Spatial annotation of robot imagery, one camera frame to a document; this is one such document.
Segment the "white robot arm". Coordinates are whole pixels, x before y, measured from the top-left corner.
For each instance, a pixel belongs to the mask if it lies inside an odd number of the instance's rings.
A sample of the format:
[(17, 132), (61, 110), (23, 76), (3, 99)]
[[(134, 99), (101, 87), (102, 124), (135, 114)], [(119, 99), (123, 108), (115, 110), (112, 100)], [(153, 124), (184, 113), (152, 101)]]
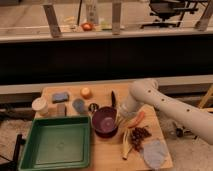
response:
[(162, 94), (155, 79), (131, 83), (128, 96), (118, 109), (119, 114), (125, 119), (132, 119), (143, 104), (154, 106), (213, 145), (213, 114)]

